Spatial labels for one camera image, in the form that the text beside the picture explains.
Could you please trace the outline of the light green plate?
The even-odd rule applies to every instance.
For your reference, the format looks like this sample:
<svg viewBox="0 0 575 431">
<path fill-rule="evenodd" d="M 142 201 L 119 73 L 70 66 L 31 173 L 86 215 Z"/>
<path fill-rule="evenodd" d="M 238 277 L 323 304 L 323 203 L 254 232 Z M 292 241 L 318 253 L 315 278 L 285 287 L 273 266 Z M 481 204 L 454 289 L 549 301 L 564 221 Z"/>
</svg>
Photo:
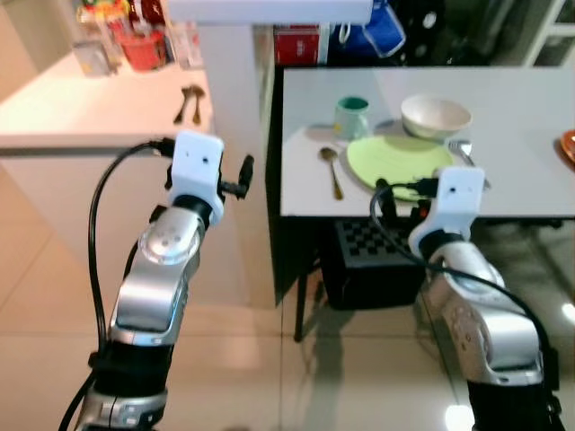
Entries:
<svg viewBox="0 0 575 431">
<path fill-rule="evenodd" d="M 391 184 L 432 178 L 438 170 L 455 164 L 455 157 L 436 141 L 377 135 L 349 141 L 341 161 L 369 198 L 381 178 Z"/>
</svg>

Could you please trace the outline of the gold spoon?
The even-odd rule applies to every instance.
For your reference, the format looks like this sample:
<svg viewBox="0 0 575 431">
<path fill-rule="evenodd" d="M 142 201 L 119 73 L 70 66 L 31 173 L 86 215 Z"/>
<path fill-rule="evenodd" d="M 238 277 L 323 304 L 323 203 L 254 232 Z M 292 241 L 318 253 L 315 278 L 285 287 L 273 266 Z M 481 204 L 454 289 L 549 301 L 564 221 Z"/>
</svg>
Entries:
<svg viewBox="0 0 575 431">
<path fill-rule="evenodd" d="M 340 159 L 340 153 L 331 147 L 324 147 L 320 149 L 319 155 L 322 157 L 322 160 L 328 164 L 333 197 L 336 198 L 336 200 L 344 200 L 344 192 L 342 192 L 340 178 L 338 178 L 336 173 L 336 163 L 338 159 Z"/>
</svg>

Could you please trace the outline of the silver fork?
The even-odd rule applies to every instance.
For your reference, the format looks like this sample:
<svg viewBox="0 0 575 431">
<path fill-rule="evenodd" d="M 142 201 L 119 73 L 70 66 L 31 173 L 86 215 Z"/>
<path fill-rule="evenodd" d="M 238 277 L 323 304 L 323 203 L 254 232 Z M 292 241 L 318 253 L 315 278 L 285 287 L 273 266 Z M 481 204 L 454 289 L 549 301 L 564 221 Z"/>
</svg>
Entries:
<svg viewBox="0 0 575 431">
<path fill-rule="evenodd" d="M 477 167 L 477 164 L 472 158 L 472 144 L 468 140 L 457 139 L 447 141 L 447 149 L 449 152 L 463 160 L 468 167 Z"/>
</svg>

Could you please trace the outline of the dark bronze spoon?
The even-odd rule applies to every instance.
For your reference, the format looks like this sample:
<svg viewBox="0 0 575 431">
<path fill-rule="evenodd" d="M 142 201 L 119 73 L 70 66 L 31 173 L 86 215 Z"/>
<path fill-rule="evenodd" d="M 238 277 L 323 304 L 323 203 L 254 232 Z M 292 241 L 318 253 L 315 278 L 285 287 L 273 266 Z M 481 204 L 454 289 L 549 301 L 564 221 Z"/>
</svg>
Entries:
<svg viewBox="0 0 575 431">
<path fill-rule="evenodd" d="M 193 84 L 190 87 L 190 91 L 193 93 L 194 100 L 196 100 L 196 106 L 194 106 L 192 122 L 194 126 L 201 126 L 202 119 L 201 119 L 201 103 L 202 99 L 206 97 L 206 91 L 202 89 L 201 86 L 197 84 Z"/>
<path fill-rule="evenodd" d="M 174 126 L 180 126 L 181 123 L 183 123 L 185 118 L 185 111 L 188 109 L 188 103 L 190 99 L 192 99 L 194 91 L 192 90 L 192 87 L 185 86 L 181 88 L 181 94 L 183 94 L 183 99 L 181 99 L 180 110 L 177 111 L 175 119 L 172 121 Z"/>
</svg>

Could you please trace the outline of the green mug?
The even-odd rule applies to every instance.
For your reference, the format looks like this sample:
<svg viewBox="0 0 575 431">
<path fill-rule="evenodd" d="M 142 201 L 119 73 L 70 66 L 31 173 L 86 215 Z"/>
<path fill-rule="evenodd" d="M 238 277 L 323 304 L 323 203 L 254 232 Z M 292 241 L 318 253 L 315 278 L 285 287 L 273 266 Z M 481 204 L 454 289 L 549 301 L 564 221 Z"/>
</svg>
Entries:
<svg viewBox="0 0 575 431">
<path fill-rule="evenodd" d="M 367 112 L 370 103 L 362 97 L 344 97 L 334 107 L 333 133 L 344 141 L 365 138 L 371 132 Z"/>
</svg>

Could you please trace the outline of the white bowl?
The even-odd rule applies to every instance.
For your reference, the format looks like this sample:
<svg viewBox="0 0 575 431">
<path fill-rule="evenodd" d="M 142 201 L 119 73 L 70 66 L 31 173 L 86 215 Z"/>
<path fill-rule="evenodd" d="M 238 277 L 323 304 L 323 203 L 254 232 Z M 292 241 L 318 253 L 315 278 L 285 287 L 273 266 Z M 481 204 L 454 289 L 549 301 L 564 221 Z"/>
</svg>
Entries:
<svg viewBox="0 0 575 431">
<path fill-rule="evenodd" d="M 402 100 L 400 118 L 412 136 L 439 141 L 456 135 L 473 122 L 472 112 L 463 104 L 427 94 Z"/>
</svg>

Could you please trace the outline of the red cardboard box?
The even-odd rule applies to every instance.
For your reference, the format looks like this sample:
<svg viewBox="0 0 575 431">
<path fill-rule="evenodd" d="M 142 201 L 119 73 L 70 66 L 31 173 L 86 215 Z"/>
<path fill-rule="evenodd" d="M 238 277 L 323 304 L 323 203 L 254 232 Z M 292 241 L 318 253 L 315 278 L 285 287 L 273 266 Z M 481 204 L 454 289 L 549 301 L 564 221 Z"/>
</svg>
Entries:
<svg viewBox="0 0 575 431">
<path fill-rule="evenodd" d="M 320 63 L 320 25 L 276 25 L 272 28 L 277 66 L 311 66 Z"/>
</svg>

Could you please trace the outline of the clear jar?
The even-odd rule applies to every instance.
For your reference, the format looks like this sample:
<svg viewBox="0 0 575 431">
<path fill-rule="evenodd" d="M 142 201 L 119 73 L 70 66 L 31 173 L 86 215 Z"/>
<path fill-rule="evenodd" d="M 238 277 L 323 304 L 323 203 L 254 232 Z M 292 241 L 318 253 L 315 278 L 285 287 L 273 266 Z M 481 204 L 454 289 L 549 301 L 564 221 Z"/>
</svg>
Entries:
<svg viewBox="0 0 575 431">
<path fill-rule="evenodd" d="M 194 23 L 173 23 L 168 29 L 168 40 L 175 62 L 186 70 L 204 68 L 199 46 L 199 30 Z"/>
</svg>

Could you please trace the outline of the red plastic container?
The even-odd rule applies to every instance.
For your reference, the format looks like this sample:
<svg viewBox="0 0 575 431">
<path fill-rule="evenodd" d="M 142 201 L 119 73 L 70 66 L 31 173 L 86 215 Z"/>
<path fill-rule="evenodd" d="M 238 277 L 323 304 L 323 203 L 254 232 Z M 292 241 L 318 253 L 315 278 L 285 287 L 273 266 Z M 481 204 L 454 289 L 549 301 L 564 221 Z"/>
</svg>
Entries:
<svg viewBox="0 0 575 431">
<path fill-rule="evenodd" d="M 112 34 L 123 57 L 136 73 L 151 73 L 170 62 L 163 26 L 143 25 L 137 29 L 124 24 Z"/>
</svg>

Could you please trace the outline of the white shelf board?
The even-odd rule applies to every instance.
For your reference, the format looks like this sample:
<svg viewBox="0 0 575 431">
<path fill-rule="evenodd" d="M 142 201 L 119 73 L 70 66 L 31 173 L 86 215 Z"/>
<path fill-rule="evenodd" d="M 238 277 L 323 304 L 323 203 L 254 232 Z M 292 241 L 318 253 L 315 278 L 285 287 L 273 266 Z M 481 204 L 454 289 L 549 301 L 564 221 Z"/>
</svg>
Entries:
<svg viewBox="0 0 575 431">
<path fill-rule="evenodd" d="M 374 0 L 165 0 L 174 21 L 202 24 L 366 23 Z"/>
</svg>

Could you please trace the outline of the orange plate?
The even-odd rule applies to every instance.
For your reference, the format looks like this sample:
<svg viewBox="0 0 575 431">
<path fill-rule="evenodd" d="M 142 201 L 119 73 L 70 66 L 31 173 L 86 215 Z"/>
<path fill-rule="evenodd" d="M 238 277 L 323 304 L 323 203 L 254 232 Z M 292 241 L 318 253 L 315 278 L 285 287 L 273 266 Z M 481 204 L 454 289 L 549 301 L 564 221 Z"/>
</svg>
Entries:
<svg viewBox="0 0 575 431">
<path fill-rule="evenodd" d="M 571 167 L 575 167 L 574 149 L 575 149 L 575 131 L 568 130 L 563 133 L 559 140 L 559 151 L 562 153 L 563 160 Z"/>
</svg>

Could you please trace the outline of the blue bag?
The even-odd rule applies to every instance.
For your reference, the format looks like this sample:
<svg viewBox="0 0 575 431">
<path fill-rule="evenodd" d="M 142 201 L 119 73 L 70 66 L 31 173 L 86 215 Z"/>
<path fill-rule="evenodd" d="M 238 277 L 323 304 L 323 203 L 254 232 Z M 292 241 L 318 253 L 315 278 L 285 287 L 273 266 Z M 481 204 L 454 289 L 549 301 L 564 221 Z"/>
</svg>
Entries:
<svg viewBox="0 0 575 431">
<path fill-rule="evenodd" d="M 390 0 L 373 0 L 367 23 L 333 28 L 330 53 L 342 57 L 388 58 L 406 45 L 406 32 Z"/>
</svg>

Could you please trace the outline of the grey tin box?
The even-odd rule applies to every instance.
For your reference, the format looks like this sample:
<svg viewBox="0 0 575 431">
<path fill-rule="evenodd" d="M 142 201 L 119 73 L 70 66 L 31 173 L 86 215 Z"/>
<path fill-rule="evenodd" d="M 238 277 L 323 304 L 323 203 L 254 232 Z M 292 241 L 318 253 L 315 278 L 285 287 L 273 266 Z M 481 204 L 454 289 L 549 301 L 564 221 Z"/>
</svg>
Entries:
<svg viewBox="0 0 575 431">
<path fill-rule="evenodd" d="M 102 42 L 98 40 L 76 41 L 71 48 L 75 61 L 87 77 L 103 77 L 116 73 L 115 66 L 111 64 L 111 59 Z"/>
</svg>

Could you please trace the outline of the white glass door cabinet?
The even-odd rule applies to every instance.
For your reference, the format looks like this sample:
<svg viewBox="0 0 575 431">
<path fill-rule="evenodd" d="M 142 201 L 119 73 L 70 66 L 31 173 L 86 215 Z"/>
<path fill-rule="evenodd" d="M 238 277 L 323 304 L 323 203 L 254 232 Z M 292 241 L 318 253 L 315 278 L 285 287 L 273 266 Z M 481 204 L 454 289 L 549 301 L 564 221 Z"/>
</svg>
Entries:
<svg viewBox="0 0 575 431">
<path fill-rule="evenodd" d="M 528 0 L 519 66 L 570 68 L 575 49 L 575 0 Z"/>
</svg>

